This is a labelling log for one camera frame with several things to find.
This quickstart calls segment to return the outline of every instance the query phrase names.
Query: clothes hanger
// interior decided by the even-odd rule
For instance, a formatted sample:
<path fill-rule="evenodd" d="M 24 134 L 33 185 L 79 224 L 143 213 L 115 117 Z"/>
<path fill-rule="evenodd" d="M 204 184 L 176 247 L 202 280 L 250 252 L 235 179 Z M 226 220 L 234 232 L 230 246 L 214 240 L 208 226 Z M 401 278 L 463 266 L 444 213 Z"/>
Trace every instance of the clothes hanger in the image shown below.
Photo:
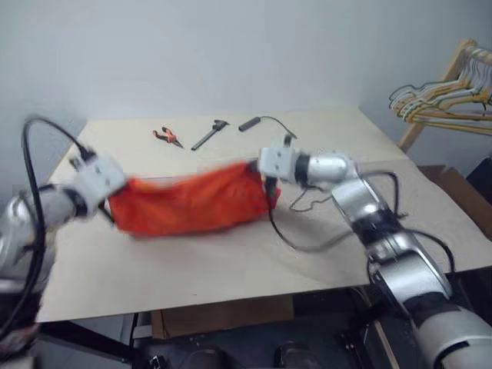
<path fill-rule="evenodd" d="M 407 96 L 406 98 L 401 98 L 399 101 L 393 101 L 391 106 L 391 110 L 393 110 L 397 116 L 402 116 L 406 111 L 406 108 L 410 108 L 414 105 L 414 103 L 418 101 L 429 101 L 434 96 L 438 96 L 439 94 L 445 94 L 450 91 L 456 91 L 462 88 L 466 88 L 469 83 L 471 76 L 474 72 L 474 64 L 471 60 L 470 55 L 467 55 L 467 60 L 465 61 L 465 69 L 460 76 L 455 81 L 449 82 L 435 82 L 432 85 L 427 86 L 424 90 L 421 91 L 418 95 Z"/>
<path fill-rule="evenodd" d="M 490 63 L 492 63 L 492 55 L 488 55 L 490 59 Z M 446 104 L 438 103 L 433 106 L 432 109 L 425 107 L 421 111 L 417 113 L 419 116 L 424 117 L 435 117 L 435 118 L 448 118 L 448 119 L 456 119 L 463 120 L 469 119 L 472 121 L 492 121 L 492 115 L 490 115 L 490 111 L 487 111 L 487 105 L 492 103 L 492 94 L 490 93 L 490 89 L 492 86 L 492 66 L 490 64 L 484 63 L 484 73 L 483 78 L 480 82 L 480 94 L 474 95 L 471 98 L 471 101 L 468 101 L 468 98 L 452 101 L 447 101 Z M 456 105 L 459 103 L 467 103 L 467 102 L 477 102 L 481 103 L 484 107 L 483 111 L 448 111 L 447 109 L 451 105 Z"/>
<path fill-rule="evenodd" d="M 482 55 L 487 55 L 492 59 L 492 55 L 483 49 L 476 54 L 477 57 Z M 486 115 L 483 112 L 469 115 L 462 114 L 459 111 L 447 111 L 453 105 L 469 102 L 480 102 L 485 108 L 487 105 L 490 105 L 492 102 L 492 94 L 490 93 L 492 67 L 486 62 L 481 62 L 481 64 L 482 70 L 480 68 L 476 69 L 477 77 L 474 79 L 474 84 L 476 85 L 470 90 L 474 93 L 473 95 L 465 94 L 465 96 L 461 96 L 459 92 L 456 92 L 436 98 L 431 103 L 421 103 L 421 106 L 407 112 L 404 116 L 405 121 L 410 123 L 424 123 L 440 128 L 468 130 L 487 135 L 492 134 L 492 127 L 477 127 L 480 121 L 492 121 L 492 116 Z M 466 125 L 461 125 L 457 121 L 469 122 Z"/>
<path fill-rule="evenodd" d="M 433 91 L 431 95 L 427 94 L 424 98 L 414 99 L 412 102 L 406 104 L 400 110 L 399 115 L 403 117 L 405 121 L 407 121 L 409 115 L 414 115 L 415 109 L 421 110 L 422 108 L 430 107 L 432 105 L 440 106 L 440 103 L 447 99 L 451 100 L 452 98 L 469 98 L 472 95 L 478 95 L 483 85 L 482 83 L 483 73 L 477 67 L 478 61 L 476 59 L 471 58 L 470 64 L 471 64 L 470 73 L 467 73 L 467 75 L 463 78 L 463 80 L 457 83 L 454 88 L 452 88 L 451 90 L 438 89 L 437 91 Z M 455 103 L 458 102 L 466 102 L 466 100 L 455 101 Z M 453 105 L 453 102 L 449 101 L 447 106 L 449 107 L 451 105 Z"/>
<path fill-rule="evenodd" d="M 467 66 L 467 64 L 468 64 L 469 57 L 470 56 L 467 53 L 464 54 L 464 58 L 465 58 L 464 65 L 465 66 Z M 415 86 L 413 86 L 413 85 L 404 85 L 404 86 L 401 86 L 401 87 L 397 88 L 396 90 L 394 90 L 391 93 L 389 99 L 390 99 L 390 101 L 394 101 L 394 100 L 398 100 L 398 99 L 403 98 L 404 95 L 417 96 L 421 92 L 427 90 L 428 88 L 433 88 L 434 86 L 452 85 L 452 84 L 454 84 L 456 82 L 457 81 L 433 81 L 433 82 L 426 82 L 426 83 L 424 83 L 422 86 L 420 86 L 418 88 L 415 87 Z"/>

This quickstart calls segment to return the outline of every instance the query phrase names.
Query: black shoe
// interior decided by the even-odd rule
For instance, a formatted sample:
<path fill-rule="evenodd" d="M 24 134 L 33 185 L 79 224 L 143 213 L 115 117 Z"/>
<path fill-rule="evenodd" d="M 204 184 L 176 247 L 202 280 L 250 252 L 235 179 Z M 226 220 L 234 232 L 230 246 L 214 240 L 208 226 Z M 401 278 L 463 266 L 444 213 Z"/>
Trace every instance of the black shoe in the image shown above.
<path fill-rule="evenodd" d="M 321 364 L 313 353 L 296 342 L 287 342 L 275 351 L 275 367 L 295 369 L 321 369 Z"/>
<path fill-rule="evenodd" d="M 184 361 L 183 369 L 230 369 L 228 356 L 222 350 L 211 347 L 192 352 Z"/>

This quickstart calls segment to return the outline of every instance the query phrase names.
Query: black cable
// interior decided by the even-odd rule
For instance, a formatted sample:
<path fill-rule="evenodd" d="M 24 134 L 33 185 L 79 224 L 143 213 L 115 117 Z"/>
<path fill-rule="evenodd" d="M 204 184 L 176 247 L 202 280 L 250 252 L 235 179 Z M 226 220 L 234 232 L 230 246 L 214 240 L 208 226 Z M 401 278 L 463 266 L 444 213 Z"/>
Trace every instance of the black cable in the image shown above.
<path fill-rule="evenodd" d="M 394 205 L 393 205 L 393 212 L 394 216 L 397 218 L 403 218 L 406 216 L 405 214 L 400 214 L 400 182 L 398 181 L 398 176 L 393 173 L 392 171 L 369 171 L 367 173 L 363 173 L 360 176 L 362 178 L 370 178 L 370 177 L 376 177 L 376 176 L 381 176 L 381 175 L 386 175 L 391 178 L 393 181 L 393 193 L 394 193 Z"/>
<path fill-rule="evenodd" d="M 274 215 L 273 215 L 273 208 L 271 207 L 271 199 L 268 196 L 268 191 L 267 191 L 267 203 L 268 203 L 268 218 L 270 220 L 271 226 L 275 230 L 275 233 L 277 233 L 278 237 L 285 242 L 287 245 L 289 245 L 291 248 L 293 248 L 296 251 L 303 251 L 303 252 L 322 252 L 332 246 L 335 246 L 339 242 L 343 241 L 345 238 L 351 236 L 354 234 L 352 230 L 345 231 L 341 234 L 339 234 L 337 237 L 332 238 L 329 241 L 326 241 L 322 244 L 319 244 L 318 246 L 315 247 L 303 247 L 303 246 L 298 246 L 288 238 L 284 236 L 284 234 L 278 229 L 277 223 L 275 223 L 274 220 Z"/>
<path fill-rule="evenodd" d="M 433 241 L 436 244 L 438 244 L 444 250 L 444 252 L 446 253 L 447 259 L 449 261 L 449 270 L 450 270 L 450 273 L 451 274 L 456 273 L 456 262 L 454 260 L 453 252 L 451 251 L 451 249 L 449 248 L 449 246 L 447 246 L 444 243 L 444 241 L 442 241 L 441 239 L 437 238 L 436 236 L 433 236 L 432 234 L 428 234 L 427 232 L 419 231 L 417 229 L 404 228 L 404 231 L 407 232 L 407 233 L 411 233 L 411 234 L 418 234 L 418 235 L 420 235 L 422 237 L 425 237 L 425 238 L 428 238 L 431 241 Z"/>
<path fill-rule="evenodd" d="M 70 135 L 65 129 L 58 126 L 56 123 L 49 121 L 43 117 L 33 116 L 28 118 L 22 129 L 22 152 L 24 154 L 25 170 L 27 171 L 29 186 L 32 192 L 32 200 L 34 202 L 35 217 L 32 218 L 35 229 L 35 240 L 32 244 L 32 259 L 29 265 L 28 274 L 25 279 L 25 285 L 22 290 L 21 297 L 18 299 L 17 304 L 12 310 L 10 318 L 3 324 L 0 328 L 0 341 L 5 339 L 7 335 L 12 330 L 12 325 L 15 323 L 19 312 L 25 305 L 26 300 L 29 298 L 34 290 L 36 283 L 38 282 L 39 275 L 41 274 L 43 259 L 45 256 L 46 240 L 45 240 L 45 216 L 43 215 L 41 195 L 39 194 L 38 182 L 36 181 L 36 176 L 34 168 L 32 166 L 31 152 L 29 150 L 29 140 L 28 133 L 31 126 L 36 123 L 41 122 L 49 125 L 55 129 L 58 129 L 63 135 L 69 138 L 82 152 L 86 155 L 90 155 L 90 151 L 84 148 L 72 135 Z"/>
<path fill-rule="evenodd" d="M 297 135 L 295 135 L 295 133 L 293 131 L 291 131 L 289 128 L 287 128 L 284 123 L 282 123 L 281 121 L 279 121 L 275 117 L 271 117 L 270 115 L 262 115 L 260 117 L 260 119 L 271 119 L 272 121 L 276 121 L 279 125 L 281 125 L 282 127 L 284 127 L 285 131 L 287 131 L 289 133 L 289 135 L 291 135 L 292 137 L 294 137 L 296 140 L 298 139 Z"/>
<path fill-rule="evenodd" d="M 314 201 L 311 201 L 311 203 L 309 204 L 309 208 L 305 208 L 305 209 L 294 209 L 294 206 L 307 194 L 308 191 L 310 190 L 318 190 L 319 192 L 327 192 L 327 190 L 321 188 L 321 187 L 318 187 L 318 186 L 312 186 L 312 185 L 309 185 L 307 186 L 302 192 L 301 194 L 294 200 L 292 201 L 292 203 L 289 205 L 289 210 L 290 211 L 293 211 L 293 212 L 296 212 L 296 213 L 307 213 L 308 211 L 311 211 L 314 209 L 314 205 L 315 204 L 323 204 L 325 203 L 326 201 L 328 200 L 331 200 L 331 198 L 333 197 L 331 194 L 329 196 L 327 196 L 326 198 L 322 199 L 322 200 L 314 200 Z"/>

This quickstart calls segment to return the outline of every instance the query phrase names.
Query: black tool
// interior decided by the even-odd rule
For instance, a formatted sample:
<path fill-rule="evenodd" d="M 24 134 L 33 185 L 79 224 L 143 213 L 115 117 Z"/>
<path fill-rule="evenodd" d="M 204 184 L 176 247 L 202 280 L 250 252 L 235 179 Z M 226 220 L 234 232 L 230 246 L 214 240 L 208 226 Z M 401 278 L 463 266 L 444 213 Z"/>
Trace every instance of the black tool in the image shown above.
<path fill-rule="evenodd" d="M 238 129 L 241 132 L 247 131 L 249 128 L 257 125 L 261 121 L 261 119 L 271 119 L 272 121 L 276 121 L 279 125 L 281 125 L 282 127 L 285 128 L 285 131 L 287 131 L 289 133 L 289 135 L 291 135 L 293 138 L 296 138 L 296 139 L 298 138 L 294 134 L 293 131 L 291 131 L 289 128 L 285 127 L 284 123 L 282 123 L 278 119 L 271 117 L 269 115 L 263 115 L 262 117 L 254 117 L 254 118 L 250 119 L 249 121 L 247 121 L 246 123 L 243 123 L 242 125 L 240 125 Z"/>
<path fill-rule="evenodd" d="M 214 125 L 212 125 L 212 130 L 208 132 L 205 137 L 203 137 L 199 142 L 197 142 L 192 148 L 192 151 L 198 150 L 210 137 L 215 135 L 217 132 L 222 131 L 226 125 L 229 125 L 226 121 L 215 120 Z"/>

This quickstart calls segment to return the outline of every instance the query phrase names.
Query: white wall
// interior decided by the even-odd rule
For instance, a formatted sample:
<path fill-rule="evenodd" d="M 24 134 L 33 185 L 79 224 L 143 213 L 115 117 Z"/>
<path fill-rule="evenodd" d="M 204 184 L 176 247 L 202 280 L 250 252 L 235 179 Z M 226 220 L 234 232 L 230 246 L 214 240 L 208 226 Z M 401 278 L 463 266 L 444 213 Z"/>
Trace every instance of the white wall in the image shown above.
<path fill-rule="evenodd" d="M 438 78 L 462 38 L 492 46 L 492 2 L 2 0 L 0 199 L 26 183 L 30 111 L 77 132 L 86 118 L 360 106 L 396 141 L 388 95 Z M 36 132 L 45 177 L 64 142 Z M 426 129 L 411 156 L 466 172 L 491 146 Z"/>

